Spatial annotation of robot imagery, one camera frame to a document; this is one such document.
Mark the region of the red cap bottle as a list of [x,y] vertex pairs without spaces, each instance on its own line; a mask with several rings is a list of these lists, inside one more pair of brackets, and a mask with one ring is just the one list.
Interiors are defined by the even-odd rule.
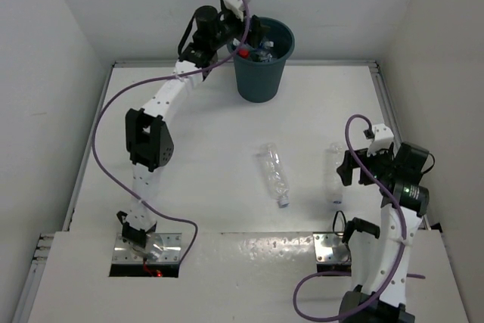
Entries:
[[247,48],[242,48],[239,50],[238,55],[243,58],[243,59],[249,59],[250,58],[250,50]]

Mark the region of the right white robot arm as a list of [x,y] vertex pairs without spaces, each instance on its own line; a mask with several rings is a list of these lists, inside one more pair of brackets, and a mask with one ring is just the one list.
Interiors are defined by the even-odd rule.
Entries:
[[350,220],[343,243],[352,257],[352,288],[340,304],[343,322],[413,322],[406,309],[406,281],[414,236],[427,213],[430,193],[420,185],[431,153],[404,142],[398,151],[356,151],[364,169],[359,184],[379,182],[381,224]]

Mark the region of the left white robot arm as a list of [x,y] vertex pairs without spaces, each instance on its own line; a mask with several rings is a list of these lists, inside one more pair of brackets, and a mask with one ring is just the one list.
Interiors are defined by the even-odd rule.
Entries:
[[118,212],[122,236],[144,248],[156,231],[157,215],[148,207],[149,193],[171,160],[174,141],[169,125],[178,109],[217,66],[219,49],[238,39],[255,45],[268,28],[250,15],[250,0],[220,0],[220,7],[200,6],[192,15],[178,44],[178,59],[172,74],[157,93],[125,117],[126,150],[133,165],[130,188],[134,203]]

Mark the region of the tall water bottle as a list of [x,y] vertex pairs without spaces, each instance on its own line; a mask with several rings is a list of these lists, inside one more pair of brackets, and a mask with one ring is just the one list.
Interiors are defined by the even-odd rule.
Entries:
[[275,44],[270,40],[263,40],[251,54],[253,61],[258,63],[270,63],[277,59],[274,53]]

